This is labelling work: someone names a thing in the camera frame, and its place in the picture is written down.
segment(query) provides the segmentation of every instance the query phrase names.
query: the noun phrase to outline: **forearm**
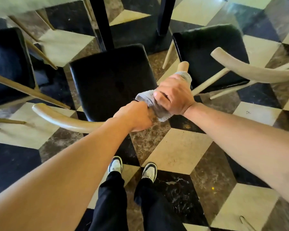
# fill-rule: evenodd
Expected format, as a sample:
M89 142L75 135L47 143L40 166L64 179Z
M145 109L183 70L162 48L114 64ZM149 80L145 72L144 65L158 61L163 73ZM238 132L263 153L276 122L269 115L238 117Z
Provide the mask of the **forearm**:
M289 201L289 132L197 103L184 116Z
M75 230L130 130L111 118L3 191L0 230Z

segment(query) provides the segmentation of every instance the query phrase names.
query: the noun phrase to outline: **table top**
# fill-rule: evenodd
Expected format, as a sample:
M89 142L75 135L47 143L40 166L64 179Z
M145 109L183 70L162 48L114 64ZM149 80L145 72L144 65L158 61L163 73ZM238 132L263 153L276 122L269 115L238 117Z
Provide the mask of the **table top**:
M25 13L78 0L0 0L0 17Z

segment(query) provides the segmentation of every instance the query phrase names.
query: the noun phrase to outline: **floor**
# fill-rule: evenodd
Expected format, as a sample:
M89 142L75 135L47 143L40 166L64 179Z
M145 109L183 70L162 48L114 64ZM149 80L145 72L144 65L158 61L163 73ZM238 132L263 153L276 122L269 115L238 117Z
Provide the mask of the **floor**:
M170 31L156 44L152 44L156 36L150 26L156 24L160 0L104 1L115 45L132 40L143 43L158 84L174 73L178 64L173 54L162 69L171 33L201 26L232 23L238 27L252 65L276 68L289 62L289 0L177 0ZM90 22L81 1L46 8L45 14L58 30L49 30L33 12L16 15L41 39L39 46L59 66L54 71L32 57L39 85L43 93L72 107L53 109L86 120L68 63L100 52L96 22ZM5 24L13 26L9 19L0 19L0 28ZM289 82L255 84L215 100L209 99L212 94L195 99L214 109L289 131ZM39 102L31 100L0 110L0 117L28 122L0 125L0 192L84 136L38 117L31 108ZM182 116L130 133L116 155L124 163L130 231L143 230L133 193L142 167L150 161L159 169L156 190L172 203L188 231L245 230L240 216L257 231L289 230L289 204ZM76 230L90 225L96 200L94 194Z

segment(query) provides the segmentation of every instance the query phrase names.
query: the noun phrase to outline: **black chair seat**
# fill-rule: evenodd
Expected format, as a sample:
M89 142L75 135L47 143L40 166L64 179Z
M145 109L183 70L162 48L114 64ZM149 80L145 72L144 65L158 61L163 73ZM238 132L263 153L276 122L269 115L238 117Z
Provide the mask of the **black chair seat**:
M141 44L78 59L70 68L89 121L106 121L138 93L157 88Z
M33 70L25 40L18 28L0 30L0 75L35 88ZM27 94L0 84L0 105L21 99Z
M192 89L224 68L210 55L217 47L221 47L240 61L249 63L241 33L230 24L174 33L173 40L180 61L189 62L188 72L193 79ZM243 85L248 82L248 79L230 71L201 93Z

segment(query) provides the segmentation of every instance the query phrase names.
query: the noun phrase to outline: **left arm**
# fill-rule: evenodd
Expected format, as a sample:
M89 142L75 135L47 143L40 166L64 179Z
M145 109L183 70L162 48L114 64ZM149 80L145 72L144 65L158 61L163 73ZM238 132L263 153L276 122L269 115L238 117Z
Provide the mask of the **left arm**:
M122 107L0 194L0 230L75 230L124 138L151 125L145 102Z

